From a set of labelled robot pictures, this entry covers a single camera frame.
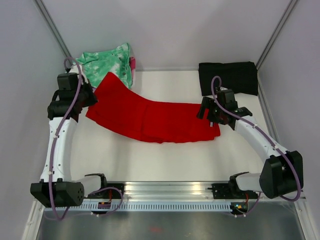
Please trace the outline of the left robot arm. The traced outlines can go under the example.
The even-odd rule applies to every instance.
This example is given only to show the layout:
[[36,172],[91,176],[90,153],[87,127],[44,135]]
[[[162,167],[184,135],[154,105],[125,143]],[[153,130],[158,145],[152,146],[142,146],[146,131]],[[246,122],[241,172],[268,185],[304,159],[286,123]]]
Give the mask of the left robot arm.
[[75,72],[57,76],[58,90],[47,108],[49,143],[39,182],[30,193],[46,208],[80,206],[85,197],[105,198],[109,193],[103,173],[90,173],[73,180],[71,151],[74,133],[83,108],[97,103],[91,84]]

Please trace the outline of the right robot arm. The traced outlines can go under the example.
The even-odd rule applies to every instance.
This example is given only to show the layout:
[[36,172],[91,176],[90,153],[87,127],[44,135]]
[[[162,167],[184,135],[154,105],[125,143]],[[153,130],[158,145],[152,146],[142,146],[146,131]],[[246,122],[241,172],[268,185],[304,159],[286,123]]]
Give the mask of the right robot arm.
[[241,172],[230,176],[228,193],[240,198],[245,192],[263,193],[269,199],[280,197],[295,202],[304,186],[303,157],[289,151],[268,135],[251,111],[239,107],[231,89],[219,90],[214,97],[203,97],[199,119],[206,118],[212,125],[228,125],[255,150],[263,162],[260,173]]

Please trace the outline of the red trousers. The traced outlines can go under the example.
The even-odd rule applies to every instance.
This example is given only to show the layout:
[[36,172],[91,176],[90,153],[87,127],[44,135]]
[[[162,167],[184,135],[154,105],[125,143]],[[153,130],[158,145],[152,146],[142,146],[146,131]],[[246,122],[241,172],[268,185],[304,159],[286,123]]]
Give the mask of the red trousers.
[[128,89],[113,73],[94,92],[97,103],[86,117],[119,135],[147,143],[212,141],[221,135],[218,124],[197,118],[199,103],[161,102]]

